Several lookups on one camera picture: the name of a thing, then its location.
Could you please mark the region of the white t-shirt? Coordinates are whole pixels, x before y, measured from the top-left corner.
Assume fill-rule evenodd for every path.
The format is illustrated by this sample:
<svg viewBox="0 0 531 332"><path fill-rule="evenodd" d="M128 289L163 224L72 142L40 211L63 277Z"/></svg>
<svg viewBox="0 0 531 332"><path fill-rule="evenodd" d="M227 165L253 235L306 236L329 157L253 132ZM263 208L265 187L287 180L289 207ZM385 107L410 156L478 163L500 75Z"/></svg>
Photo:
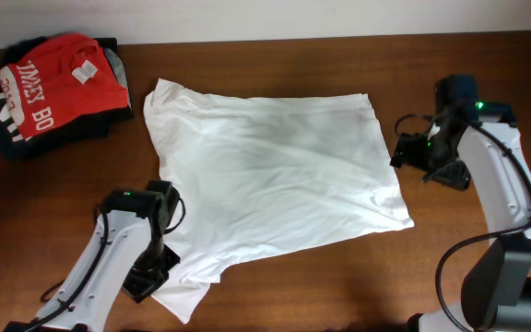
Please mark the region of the white t-shirt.
<svg viewBox="0 0 531 332"><path fill-rule="evenodd" d="M414 224L365 94L237 98L159 79L143 113L183 199L164 238L181 261L154 298L183 323L228 267Z"/></svg>

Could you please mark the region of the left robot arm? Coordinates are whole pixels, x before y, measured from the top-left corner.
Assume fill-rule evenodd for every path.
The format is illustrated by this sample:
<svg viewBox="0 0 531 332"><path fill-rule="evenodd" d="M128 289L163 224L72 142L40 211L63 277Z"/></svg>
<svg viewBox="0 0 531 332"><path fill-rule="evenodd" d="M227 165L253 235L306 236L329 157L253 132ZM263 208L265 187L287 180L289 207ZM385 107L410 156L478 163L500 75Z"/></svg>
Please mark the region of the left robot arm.
<svg viewBox="0 0 531 332"><path fill-rule="evenodd" d="M181 258L163 237L184 203L172 183L152 180L142 191L114 190L96 207L92 236L67 278L28 323L6 331L101 331L120 291L140 303L161 287Z"/></svg>

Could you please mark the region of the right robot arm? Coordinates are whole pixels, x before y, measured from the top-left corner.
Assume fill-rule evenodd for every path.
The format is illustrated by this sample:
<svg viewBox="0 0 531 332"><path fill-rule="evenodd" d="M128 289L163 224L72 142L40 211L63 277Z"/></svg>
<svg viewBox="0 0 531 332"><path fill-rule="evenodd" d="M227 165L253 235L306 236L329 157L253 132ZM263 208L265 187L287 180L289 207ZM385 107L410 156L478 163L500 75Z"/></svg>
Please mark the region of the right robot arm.
<svg viewBox="0 0 531 332"><path fill-rule="evenodd" d="M419 133L398 132L391 165L423 171L424 182L464 191L475 186L488 231L441 257L434 284L440 302L415 314L408 331L531 331L531 172L510 105L484 101L471 75L453 74L433 89L435 113ZM458 302L443 301L446 261L458 250L490 246L463 280Z"/></svg>

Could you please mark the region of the black folded t-shirt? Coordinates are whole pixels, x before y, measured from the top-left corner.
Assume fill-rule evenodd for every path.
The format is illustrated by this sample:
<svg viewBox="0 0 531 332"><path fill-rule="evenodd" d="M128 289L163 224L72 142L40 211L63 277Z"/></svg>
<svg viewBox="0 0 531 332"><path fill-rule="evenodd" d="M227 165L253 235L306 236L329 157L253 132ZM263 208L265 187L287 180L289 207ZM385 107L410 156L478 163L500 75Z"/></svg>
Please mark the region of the black folded t-shirt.
<svg viewBox="0 0 531 332"><path fill-rule="evenodd" d="M30 50L46 42L49 38L40 36L34 39L24 40L8 46L1 60L1 66L17 62ZM102 48L110 48L116 54L118 43L116 38L95 38ZM3 96L0 95L0 112L5 106ZM130 120L134 117L132 107L126 105L124 108L103 111L100 113L80 115L61 128L44 133L40 138L35 138L35 142L27 142L23 139L13 141L14 135L19 135L17 129L8 127L12 125L11 117L0 120L0 151L8 160L29 160L52 149L75 143L77 141L106 137L110 126Z"/></svg>

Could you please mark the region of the red folded t-shirt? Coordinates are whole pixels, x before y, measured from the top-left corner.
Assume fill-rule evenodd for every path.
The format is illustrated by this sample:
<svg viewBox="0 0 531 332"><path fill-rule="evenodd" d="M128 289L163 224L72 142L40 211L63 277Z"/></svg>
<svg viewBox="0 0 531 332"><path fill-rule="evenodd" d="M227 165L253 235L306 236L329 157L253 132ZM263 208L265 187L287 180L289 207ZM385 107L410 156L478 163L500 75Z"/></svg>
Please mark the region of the red folded t-shirt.
<svg viewBox="0 0 531 332"><path fill-rule="evenodd" d="M128 93L113 74L100 44L67 33L36 46L0 69L6 115L20 137L67 125L81 115L122 109Z"/></svg>

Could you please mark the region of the grey folded garment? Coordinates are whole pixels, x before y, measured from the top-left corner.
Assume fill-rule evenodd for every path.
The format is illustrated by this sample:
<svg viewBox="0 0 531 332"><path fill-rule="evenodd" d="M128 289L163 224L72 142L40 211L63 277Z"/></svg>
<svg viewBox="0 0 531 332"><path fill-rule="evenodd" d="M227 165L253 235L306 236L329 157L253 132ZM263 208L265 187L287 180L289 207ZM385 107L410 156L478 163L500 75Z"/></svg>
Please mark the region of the grey folded garment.
<svg viewBox="0 0 531 332"><path fill-rule="evenodd" d="M112 72L113 72L117 82L119 83L120 86L122 86L123 88L126 89L127 105L129 107L132 107L131 97L130 97L130 92L129 92L129 87L128 87L128 81L127 81L127 77L126 77L126 73L125 73L125 69L124 69L124 64L123 64L122 60L110 48L104 48L103 52L104 52L104 56L105 56L106 60L108 61L109 65L110 65L110 67L112 69Z"/></svg>

